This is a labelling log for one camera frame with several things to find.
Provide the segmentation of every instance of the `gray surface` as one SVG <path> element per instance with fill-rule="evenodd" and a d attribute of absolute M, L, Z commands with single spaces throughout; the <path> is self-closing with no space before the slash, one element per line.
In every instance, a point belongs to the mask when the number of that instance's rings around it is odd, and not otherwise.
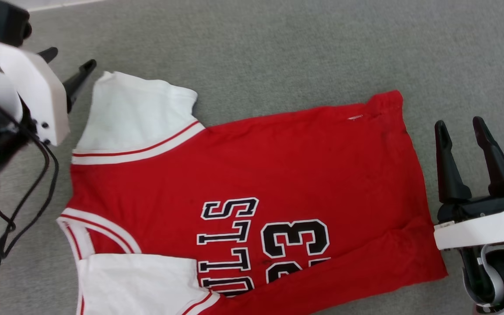
<path fill-rule="evenodd" d="M 473 138 L 483 116 L 504 148 L 504 2 L 422 0 L 110 0 L 32 14 L 28 47 L 60 48 L 52 63 L 65 78 L 96 58 L 98 72 L 162 78 L 199 94 L 206 126 L 311 108 L 364 102 L 398 89 L 405 120 L 438 209 L 434 122 L 444 119 L 466 184 L 486 193 L 487 172 Z M 0 314 L 73 314 L 74 262 L 54 219 L 71 196 L 70 150 L 81 135 L 90 93 L 71 115 L 72 134 L 55 149 L 59 187 L 47 213 L 4 261 Z M 33 148 L 2 176 L 7 213 L 40 169 Z M 42 203 L 44 189 L 19 218 Z M 4 224 L 0 220 L 0 233 Z M 450 277 L 322 311 L 324 315 L 468 315 L 460 259 L 444 253 Z"/>

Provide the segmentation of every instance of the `red jersey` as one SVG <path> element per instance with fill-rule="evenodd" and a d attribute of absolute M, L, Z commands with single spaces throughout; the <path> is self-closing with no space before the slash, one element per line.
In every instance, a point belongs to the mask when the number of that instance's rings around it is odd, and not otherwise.
<path fill-rule="evenodd" d="M 96 83 L 58 219 L 80 261 L 181 259 L 206 295 L 176 314 L 309 314 L 446 276 L 399 92 L 208 128 L 195 99 L 120 73 Z"/>

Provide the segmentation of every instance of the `jersey number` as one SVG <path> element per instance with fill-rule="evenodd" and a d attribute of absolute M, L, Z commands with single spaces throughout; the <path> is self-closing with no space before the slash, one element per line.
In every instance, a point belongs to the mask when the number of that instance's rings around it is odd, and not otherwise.
<path fill-rule="evenodd" d="M 220 201 L 206 202 L 203 205 L 201 217 L 204 220 L 227 219 L 231 217 L 235 209 L 238 209 L 236 210 L 235 217 L 253 217 L 256 213 L 258 203 L 259 200 L 254 197 L 230 199 L 225 201 L 223 207 L 219 209 L 221 205 Z M 231 233 L 198 234 L 197 244 L 206 245 L 210 242 L 246 243 L 251 221 L 252 220 L 234 220 L 232 222 L 233 231 Z M 312 241 L 304 242 L 303 235 L 311 235 Z M 272 259 L 286 257 L 286 246 L 304 245 L 306 247 L 306 253 L 309 256 L 319 257 L 330 245 L 328 227 L 318 219 L 268 223 L 262 228 L 260 237 L 262 238 L 264 254 Z M 210 270 L 222 269 L 238 269 L 240 271 L 250 270 L 248 247 L 234 247 L 231 249 L 231 255 L 235 257 L 233 261 L 199 261 L 198 271 L 200 273 L 208 273 Z M 311 267 L 328 259 L 329 258 L 312 259 L 308 262 L 308 266 Z M 288 275 L 289 273 L 294 273 L 301 269 L 302 268 L 296 261 L 274 263 L 266 269 L 266 283 L 274 282 L 282 277 L 282 275 Z M 254 289 L 254 281 L 250 277 L 222 279 L 202 278 L 201 284 L 203 287 L 208 287 L 230 297 Z"/>

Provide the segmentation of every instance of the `cable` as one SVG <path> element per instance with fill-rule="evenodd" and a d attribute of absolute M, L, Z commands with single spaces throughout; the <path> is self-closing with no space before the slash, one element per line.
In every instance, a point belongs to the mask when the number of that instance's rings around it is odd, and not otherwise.
<path fill-rule="evenodd" d="M 23 134 L 28 136 L 34 142 L 34 144 L 36 144 L 36 146 L 38 147 L 40 152 L 44 155 L 44 167 L 42 168 L 42 171 L 40 172 L 40 174 L 36 178 L 36 181 L 34 181 L 32 186 L 28 189 L 26 194 L 24 194 L 24 197 L 22 197 L 21 201 L 17 205 L 17 207 L 14 210 L 11 217 L 10 218 L 5 217 L 3 215 L 3 213 L 0 211 L 0 217 L 4 218 L 4 220 L 7 221 L 7 227 L 5 229 L 5 232 L 3 233 L 3 235 L 1 235 L 1 238 L 0 238 L 0 268 L 1 268 L 1 263 L 2 263 L 3 259 L 5 259 L 9 255 L 9 253 L 11 252 L 11 249 L 17 243 L 17 241 L 20 239 L 20 237 L 22 237 L 22 235 L 24 235 L 24 233 L 26 233 L 26 231 L 28 231 L 28 229 L 30 229 L 30 227 L 32 227 L 32 225 L 34 225 L 34 223 L 36 223 L 36 221 L 38 221 L 38 218 L 40 218 L 42 216 L 42 214 L 44 213 L 44 211 L 46 210 L 46 208 L 50 204 L 50 201 L 52 201 L 52 195 L 54 194 L 54 190 L 56 189 L 56 182 L 58 179 L 58 173 L 60 171 L 60 164 L 58 163 L 58 159 L 56 158 L 54 153 L 48 148 L 48 146 L 45 143 L 42 143 L 36 137 L 36 135 L 34 135 L 25 126 L 18 123 L 18 121 L 16 121 L 16 119 L 14 119 L 12 116 L 10 116 L 10 114 L 8 114 L 1 107 L 0 107 L 0 113 L 2 115 L 6 116 L 6 118 L 9 121 L 11 121 L 19 129 L 20 132 L 22 132 Z M 30 195 L 32 194 L 34 189 L 38 186 L 38 184 L 40 183 L 40 181 L 42 180 L 44 175 L 46 175 L 46 171 L 48 170 L 49 164 L 50 164 L 50 158 L 49 158 L 48 154 L 50 156 L 52 156 L 52 161 L 54 162 L 54 174 L 52 175 L 52 181 L 50 182 L 50 188 L 48 189 L 48 196 L 46 197 L 46 200 L 44 201 L 44 204 L 42 205 L 42 207 L 40 207 L 40 210 L 38 210 L 38 213 L 36 214 L 34 219 L 32 219 L 30 221 L 30 223 L 28 223 L 26 225 L 26 227 L 24 227 L 24 229 L 22 229 L 18 233 L 18 235 L 16 235 L 16 237 L 14 237 L 12 239 L 12 241 L 8 245 L 7 249 L 5 249 L 5 244 L 6 244 L 8 236 L 9 236 L 9 233 L 14 231 L 16 228 L 15 224 L 14 224 L 14 219 L 16 218 L 19 210 L 22 208 L 22 206 L 24 205 L 26 200 L 30 197 Z"/>

